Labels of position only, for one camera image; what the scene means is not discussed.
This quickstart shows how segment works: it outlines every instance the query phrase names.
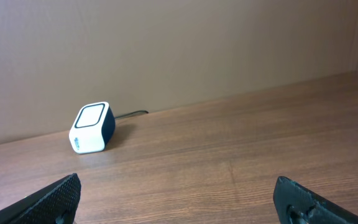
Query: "wooden table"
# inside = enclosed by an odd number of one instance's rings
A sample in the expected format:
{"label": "wooden table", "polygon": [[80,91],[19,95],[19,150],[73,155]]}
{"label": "wooden table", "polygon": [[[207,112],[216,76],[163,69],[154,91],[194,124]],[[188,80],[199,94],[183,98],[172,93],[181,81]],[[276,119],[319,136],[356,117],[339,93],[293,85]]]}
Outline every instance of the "wooden table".
{"label": "wooden table", "polygon": [[358,73],[119,120],[94,154],[2,144],[0,209],[73,172],[78,224],[278,223],[280,175],[358,215]]}

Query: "brown wall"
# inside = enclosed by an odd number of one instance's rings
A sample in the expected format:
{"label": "brown wall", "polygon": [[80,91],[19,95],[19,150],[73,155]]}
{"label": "brown wall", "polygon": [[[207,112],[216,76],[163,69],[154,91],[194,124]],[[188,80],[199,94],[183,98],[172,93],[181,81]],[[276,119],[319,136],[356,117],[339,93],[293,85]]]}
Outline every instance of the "brown wall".
{"label": "brown wall", "polygon": [[358,66],[356,0],[0,1],[0,142]]}

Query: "black cable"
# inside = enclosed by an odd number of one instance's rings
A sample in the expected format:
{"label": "black cable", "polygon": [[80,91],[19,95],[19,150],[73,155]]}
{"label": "black cable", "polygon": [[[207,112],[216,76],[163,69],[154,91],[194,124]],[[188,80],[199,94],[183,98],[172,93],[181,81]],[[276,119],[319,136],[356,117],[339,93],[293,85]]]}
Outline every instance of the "black cable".
{"label": "black cable", "polygon": [[114,119],[125,118],[126,116],[130,116],[130,115],[133,115],[133,114],[136,114],[136,113],[149,113],[149,112],[146,111],[146,110],[139,110],[139,111],[134,111],[134,112],[118,115],[118,116],[114,117]]}

